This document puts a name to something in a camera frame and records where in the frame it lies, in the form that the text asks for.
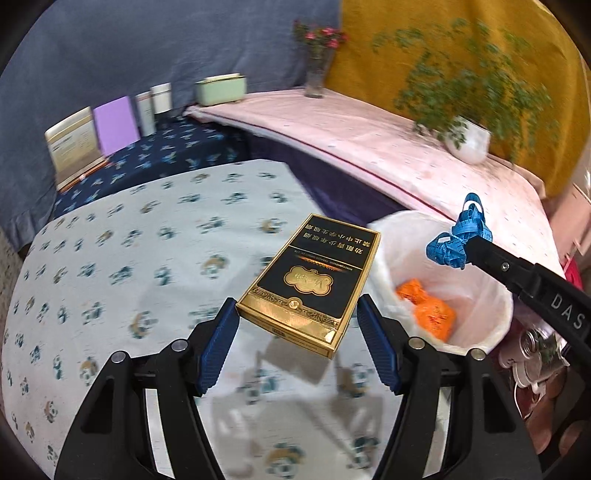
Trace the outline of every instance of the orange bag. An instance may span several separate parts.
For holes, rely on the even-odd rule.
[[[443,300],[434,297],[416,305],[414,316],[421,328],[442,342],[447,342],[456,321],[456,312]]]
[[[421,282],[416,278],[400,285],[396,289],[396,293],[400,298],[410,300],[415,305],[424,302],[428,298],[427,292],[423,290]]]

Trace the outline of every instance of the cigarette pack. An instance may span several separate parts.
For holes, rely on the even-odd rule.
[[[380,234],[310,215],[239,300],[256,325],[333,358],[367,279]]]

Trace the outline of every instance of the yellow backdrop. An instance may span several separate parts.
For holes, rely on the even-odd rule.
[[[397,28],[449,26],[456,18],[474,24],[483,21],[493,41],[505,46],[499,29],[524,37],[532,49],[522,74],[534,85],[543,83],[552,97],[551,118],[560,123],[557,145],[540,135],[533,155],[522,155],[518,164],[545,181],[549,196],[561,192],[577,164],[589,135],[589,112],[583,69],[577,48],[560,23],[537,0],[343,0],[343,30],[350,42],[337,55],[327,87],[393,113],[394,98],[405,86],[415,57],[393,45],[377,53],[372,41],[377,33]],[[505,157],[498,145],[492,152]]]

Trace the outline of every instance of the white plastic bag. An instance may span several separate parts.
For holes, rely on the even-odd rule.
[[[502,340],[511,325],[511,293],[474,265],[460,270],[438,265],[425,254],[431,240],[450,231],[451,221],[406,210],[369,227],[381,232],[382,239],[365,291],[384,317],[398,320],[410,336],[419,336],[437,350],[456,355],[466,355],[475,347],[489,353]],[[413,304],[396,295],[396,288],[412,278],[419,279],[429,295],[455,310],[456,323],[447,343],[419,327]]]

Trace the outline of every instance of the panda print tablecloth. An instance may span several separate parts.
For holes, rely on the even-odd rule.
[[[109,355],[186,338],[311,212],[283,163],[252,160],[125,190],[37,235],[10,305],[2,392],[49,477]],[[196,402],[227,478],[357,480],[372,477],[400,399],[379,382],[355,318],[332,361],[241,319],[217,385]],[[158,468],[172,476],[153,392],[148,409]]]

